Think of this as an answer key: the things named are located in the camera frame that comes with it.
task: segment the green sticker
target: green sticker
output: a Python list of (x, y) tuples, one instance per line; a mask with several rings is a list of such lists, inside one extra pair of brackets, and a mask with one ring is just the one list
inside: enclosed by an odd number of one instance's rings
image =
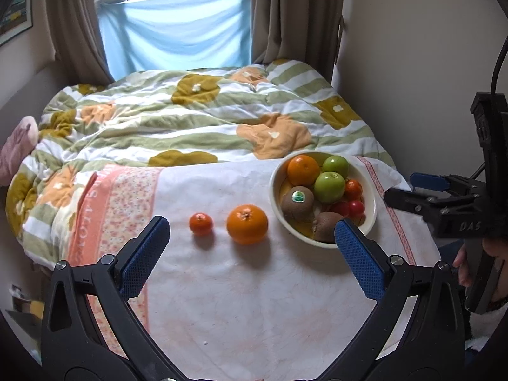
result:
[(304, 202), (305, 201), (305, 193), (296, 191), (293, 193), (293, 202)]

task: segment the bowl rim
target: bowl rim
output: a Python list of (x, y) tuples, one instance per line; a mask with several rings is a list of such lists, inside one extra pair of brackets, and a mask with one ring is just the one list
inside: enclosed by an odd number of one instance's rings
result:
[(280, 163), (277, 165), (277, 167), (274, 169), (274, 171), (272, 172), (272, 175), (270, 176), (270, 183), (269, 183), (270, 204), (272, 205), (272, 210), (275, 213), (275, 216), (278, 219), (278, 221), (281, 224), (283, 224), (283, 226), (288, 230), (289, 233), (291, 233), (293, 236), (300, 239), (301, 241), (308, 243), (309, 245), (316, 246), (319, 248), (324, 248), (324, 249), (338, 249), (337, 245), (335, 245), (333, 243), (324, 243), (324, 242), (315, 241), (314, 239), (307, 238), (305, 235), (301, 234), (296, 229), (294, 229), (288, 223), (288, 221), (284, 218), (282, 212), (280, 211), (280, 207), (278, 204), (278, 198), (275, 196), (275, 193), (273, 190), (273, 186), (275, 183), (275, 176), (279, 172), (280, 168), (288, 160), (291, 160), (293, 157), (302, 155), (302, 154), (308, 154), (308, 153), (322, 153), (322, 154), (327, 154), (329, 156), (342, 156), (343, 158), (345, 158), (348, 161), (348, 163), (352, 164), (355, 167), (355, 169), (358, 170), (360, 172), (360, 174), (365, 179), (367, 179), (367, 182), (365, 183), (365, 185), (362, 184), (362, 188), (365, 189), (365, 187), (367, 187), (369, 189), (370, 194), (374, 197), (374, 200), (373, 200), (374, 210), (373, 210), (373, 216), (369, 220), (369, 222), (367, 223), (367, 221), (365, 221), (364, 224), (359, 227), (359, 229), (362, 231), (362, 233), (364, 235), (367, 235), (371, 231), (372, 227), (374, 226), (374, 223), (375, 223), (376, 218), (378, 216), (378, 206), (376, 204), (376, 199), (375, 199), (374, 182), (371, 179), (371, 177), (369, 176), (369, 174), (367, 173), (367, 170), (364, 167), (356, 164), (356, 162), (359, 161), (357, 156), (351, 155), (348, 153), (328, 153), (328, 152), (323, 152), (320, 150), (298, 150), (298, 151), (293, 152), (293, 153), (287, 155), (286, 157), (284, 157), (280, 161)]

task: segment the red trim stripe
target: red trim stripe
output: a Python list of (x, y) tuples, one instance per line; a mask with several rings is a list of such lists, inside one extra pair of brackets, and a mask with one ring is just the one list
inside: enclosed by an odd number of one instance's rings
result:
[[(374, 166), (365, 159), (364, 157), (357, 156), (357, 158), (365, 165), (367, 168), (367, 171), (369, 172), (370, 177), (372, 178), (372, 181), (374, 182), (374, 185), (376, 186), (376, 189), (378, 190), (379, 196), (383, 198), (384, 190), (381, 186), (381, 182), (378, 179), (378, 176), (374, 170)], [(402, 229), (402, 225), (400, 224), (399, 218), (397, 217), (397, 214), (392, 208), (389, 208), (386, 206), (386, 203), (384, 204), (386, 207), (388, 214), (392, 218), (393, 226), (395, 226), (395, 230), (397, 230), (397, 233), (399, 234), (400, 243), (402, 243), (402, 246), (404, 248), (404, 251), (406, 252), (407, 256), (407, 262), (411, 265), (416, 265), (415, 257), (413, 256), (413, 253), (411, 251), (410, 243), (407, 240), (406, 234), (404, 233), (404, 229)]]

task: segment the bowl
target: bowl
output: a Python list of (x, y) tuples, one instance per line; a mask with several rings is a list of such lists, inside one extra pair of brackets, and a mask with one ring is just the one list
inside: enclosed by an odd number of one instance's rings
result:
[[(281, 224), (294, 236), (296, 236), (301, 241), (308, 243), (309, 245), (318, 246), (320, 248), (327, 249), (337, 249), (337, 245), (331, 243), (324, 243), (315, 241), (314, 239), (309, 238), (304, 235), (307, 232), (308, 235), (311, 234), (311, 223), (310, 222), (298, 222), (299, 229), (298, 231), (295, 227), (291, 226), (291, 224), (284, 218), (283, 212), (280, 208), (280, 201), (282, 197), (291, 189), (293, 186), (289, 183), (287, 171), (289, 161), (299, 155), (307, 155), (314, 158), (319, 166), (323, 165), (323, 162), (330, 156), (333, 156), (331, 153), (323, 153), (323, 152), (314, 152), (314, 151), (300, 151), (292, 153), (284, 160), (280, 162), (277, 168), (272, 173), (270, 178), (270, 186), (269, 186), (269, 194), (270, 194), (270, 203), (272, 205), (273, 212), (275, 216), (280, 221)], [(376, 200), (375, 200), (375, 186), (374, 183), (368, 174), (365, 166), (363, 166), (357, 158), (354, 156), (346, 155), (346, 154), (337, 154), (338, 156), (342, 156), (345, 158), (350, 164), (350, 170), (348, 179), (358, 180), (362, 184), (363, 188), (363, 202), (365, 204), (365, 220), (364, 222), (358, 226), (358, 228), (362, 231), (364, 235), (367, 235), (372, 227), (374, 226), (374, 222), (377, 216), (376, 209)]]

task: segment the framed picture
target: framed picture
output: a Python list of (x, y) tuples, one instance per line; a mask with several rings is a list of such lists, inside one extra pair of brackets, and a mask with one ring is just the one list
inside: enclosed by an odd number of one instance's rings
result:
[(31, 0), (14, 0), (0, 20), (0, 45), (32, 27)]

